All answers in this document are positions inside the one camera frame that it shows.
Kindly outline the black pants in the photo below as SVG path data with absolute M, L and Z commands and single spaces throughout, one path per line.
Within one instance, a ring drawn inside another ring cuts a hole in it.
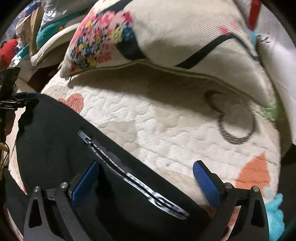
M 211 222 L 191 198 L 43 94 L 24 107 L 16 142 L 25 189 L 4 169 L 8 210 L 24 240 L 197 240 Z

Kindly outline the teal fleece blanket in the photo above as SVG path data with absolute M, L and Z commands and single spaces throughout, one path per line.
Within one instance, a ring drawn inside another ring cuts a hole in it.
M 285 231 L 285 224 L 283 222 L 283 211 L 279 209 L 283 201 L 283 195 L 277 194 L 271 202 L 265 205 L 268 228 L 269 228 L 269 240 L 276 241 L 280 238 Z

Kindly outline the person in red shirt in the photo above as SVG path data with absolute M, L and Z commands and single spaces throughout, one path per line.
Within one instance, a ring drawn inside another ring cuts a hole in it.
M 8 42 L 3 41 L 1 44 L 1 69 L 6 69 L 11 63 L 11 60 L 16 55 L 15 47 L 18 45 L 16 39 L 11 39 Z

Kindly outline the beige folded mattress pad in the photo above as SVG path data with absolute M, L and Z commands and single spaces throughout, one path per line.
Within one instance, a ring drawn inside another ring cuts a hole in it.
M 45 68 L 61 63 L 79 25 L 76 23 L 56 33 L 39 50 L 30 47 L 32 66 Z

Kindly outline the teal folded cloth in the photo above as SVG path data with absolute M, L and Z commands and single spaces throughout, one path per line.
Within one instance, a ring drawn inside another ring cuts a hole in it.
M 67 23 L 71 20 L 78 20 L 81 16 L 84 16 L 83 13 L 75 13 L 66 17 L 63 17 L 59 20 L 50 23 L 48 26 L 44 27 L 37 33 L 36 37 L 36 46 L 37 49 L 41 49 L 41 47 L 56 33 L 60 31 L 60 29 L 64 29 Z

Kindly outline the brown cardboard boxes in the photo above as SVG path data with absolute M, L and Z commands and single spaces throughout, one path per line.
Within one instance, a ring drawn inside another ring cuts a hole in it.
M 29 16 L 21 19 L 16 25 L 16 34 L 29 45 L 29 54 L 33 56 L 37 53 L 37 34 L 41 27 L 44 15 L 44 7 L 39 6 Z

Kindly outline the patchwork quilted bed cover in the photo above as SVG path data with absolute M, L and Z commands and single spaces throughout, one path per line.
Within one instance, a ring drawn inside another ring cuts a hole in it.
M 224 183 L 276 194 L 279 133 L 258 106 L 208 80 L 145 67 L 55 75 L 41 93 L 65 104 L 119 147 L 191 198 L 212 219 L 193 174 L 202 161 Z M 240 207 L 233 211 L 228 240 Z

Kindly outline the white paper bag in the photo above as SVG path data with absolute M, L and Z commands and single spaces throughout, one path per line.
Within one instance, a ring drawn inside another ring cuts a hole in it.
M 261 61 L 289 115 L 295 116 L 295 45 L 277 16 L 261 5 L 254 32 Z

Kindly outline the floral print cushion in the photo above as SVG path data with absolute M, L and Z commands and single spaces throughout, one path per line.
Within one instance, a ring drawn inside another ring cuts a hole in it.
M 74 33 L 60 75 L 136 63 L 209 77 L 263 107 L 273 97 L 233 1 L 98 1 Z

